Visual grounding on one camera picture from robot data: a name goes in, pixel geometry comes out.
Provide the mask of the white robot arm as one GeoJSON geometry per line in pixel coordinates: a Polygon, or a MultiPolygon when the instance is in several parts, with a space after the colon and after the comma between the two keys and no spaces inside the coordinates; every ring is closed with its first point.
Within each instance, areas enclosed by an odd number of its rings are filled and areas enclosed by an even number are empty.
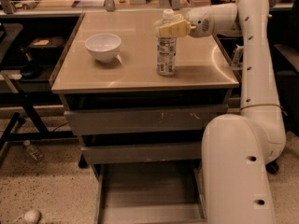
{"type": "Polygon", "coordinates": [[[267,38],[268,0],[238,0],[164,11],[159,38],[243,38],[240,112],[208,123],[202,138],[206,224],[277,224],[266,166],[282,153],[286,134],[267,38]]]}

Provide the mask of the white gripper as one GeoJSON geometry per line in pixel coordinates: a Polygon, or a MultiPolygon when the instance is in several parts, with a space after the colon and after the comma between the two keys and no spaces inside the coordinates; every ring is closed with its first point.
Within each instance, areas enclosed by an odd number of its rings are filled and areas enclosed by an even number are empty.
{"type": "Polygon", "coordinates": [[[178,38],[184,36],[206,37],[213,34],[214,18],[212,7],[196,7],[186,13],[176,14],[174,21],[157,21],[154,25],[155,35],[159,38],[178,38]]]}

